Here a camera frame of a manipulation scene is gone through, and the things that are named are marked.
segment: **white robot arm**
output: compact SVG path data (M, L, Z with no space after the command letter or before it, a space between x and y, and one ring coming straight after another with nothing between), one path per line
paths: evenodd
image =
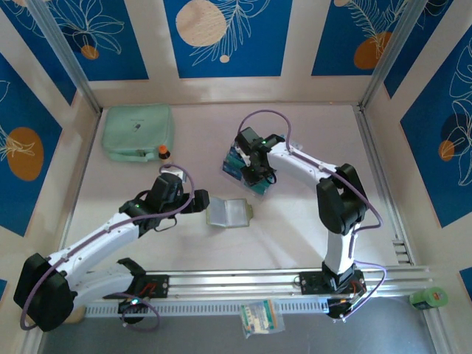
M281 136L272 134L264 139L251 128L237 135L235 150L246 164L240 170L249 186L263 180L275 183L277 171L293 176L316 193L319 217L327 228L328 247L321 272L300 274L302 293L350 292L350 284L363 279L361 271L354 265L353 233L367 211L367 205L351 188L366 196L354 167L348 164L341 167L326 164L288 145ZM330 316L338 318L351 309L349 305L345 308L336 307Z
M176 224L177 212L201 212L208 205L206 190L193 191L192 198L183 192L179 176L162 173L151 190L127 201L109 221L83 239L47 258L39 254L29 257L14 301L27 308L27 314L46 332L63 323L74 309L110 294L166 297L169 277L147 275L129 258L104 271L89 270L117 249L156 230L163 218L173 218Z

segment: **white leaf drawing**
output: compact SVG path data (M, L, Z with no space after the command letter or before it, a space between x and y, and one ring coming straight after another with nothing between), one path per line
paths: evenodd
M9 87L10 83L8 81L0 80L0 105L7 96ZM22 144L12 139L0 125L0 161L3 161L9 154L14 156L15 153L24 153L28 156L34 156L35 153L31 151L33 146L35 146L34 142L31 144Z
M362 28L366 38L375 43L376 58L382 55L386 46L386 32L398 21L405 10L408 0L390 0L389 6L383 12L377 5L377 0L350 0L346 7L351 11L354 24Z
M449 86L453 99L451 107L455 126L441 144L440 157L445 161L459 157L459 181L461 187L472 183L472 38L462 50Z
M422 29L425 28L426 18L428 16L441 16L445 11L449 0L430 0L425 6L425 9L421 13L420 17L416 21L417 25Z
M16 4L13 0L1 1L7 5L20 24L37 36L44 37L26 7ZM81 52L84 46L91 46L121 54L122 47L113 35L123 31L125 23L103 15L102 0L49 0L45 4L63 34L69 38L69 44L76 46L72 50Z
M192 66L196 66L206 59L215 61L226 56L230 58L239 46L244 45L245 38L251 37L250 19L261 14L270 0L218 0L214 5L223 14L226 30L223 37L209 46L194 46L191 57L195 57Z

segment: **mint green bag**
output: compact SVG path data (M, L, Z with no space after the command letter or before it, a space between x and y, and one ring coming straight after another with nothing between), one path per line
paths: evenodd
M102 136L110 159L126 162L159 160L159 146L173 149L174 121L169 105L119 105L108 110Z

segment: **black bracket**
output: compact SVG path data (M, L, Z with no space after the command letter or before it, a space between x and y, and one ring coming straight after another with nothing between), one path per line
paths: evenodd
M133 200L127 201L120 208L119 212L124 212L131 218L143 215L160 214L171 212L184 205L190 197L189 193L184 193L182 180L172 173L162 173L154 182L151 190L140 192ZM202 212L209 205L209 195L206 190L196 190L194 199L183 209L181 214L191 214ZM156 229L161 223L160 218L148 218L134 221L139 225L139 236Z
M323 271L303 271L299 275L302 295L327 295L327 294L354 294L344 299L328 299L328 316L333 319L340 319L359 304L361 297L367 292L365 279L362 271L354 270L351 277L346 279L343 286L333 291L331 284L326 282L326 273Z
M269 166L267 154L275 144L284 142L281 136L272 134L267 138L261 138L252 128L242 130L235 139L237 146L249 156L250 166L242 167L244 181L251 187L262 180L270 180L274 177L275 170Z
M32 288L50 268L51 265L48 260L38 253L35 253L24 262L13 295L13 301L18 306L24 307ZM52 271L36 291L29 306L29 317L44 332L58 327L74 309L74 298L77 293L70 290L65 276L65 274L58 273L56 270Z
M302 295L352 294L354 287L351 280L364 283L364 274L358 269L354 271L350 278L344 281L344 286L340 286L336 291L326 281L323 271L303 271L299 277Z
M165 299L169 291L169 276L166 274L146 274L146 271L131 258L123 258L117 263L124 265L134 276L125 293L149 299ZM105 299L121 299L120 296L109 295Z

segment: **table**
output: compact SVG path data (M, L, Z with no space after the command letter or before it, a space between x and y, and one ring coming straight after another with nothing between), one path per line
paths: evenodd
M146 270L214 270L319 267L327 249L327 230L318 218L316 195L286 174L263 198L256 198L221 172L221 165L245 115L261 108L286 114L292 139L303 151L322 161L356 167L371 202L388 219L374 182L353 107L314 104L224 104L172 107L176 124L171 151L176 164L187 168L198 189L220 198L247 198L253 206L251 226L220 229L206 225L204 212L178 216L177 227L148 232L108 257L96 269L130 257ZM101 147L105 110L84 175L66 245L104 224L138 192L152 187L159 163L113 162ZM273 114L253 117L248 125L261 136L286 133L285 122ZM365 223L374 223L368 212ZM389 222L379 230L361 233L355 258L397 265Z

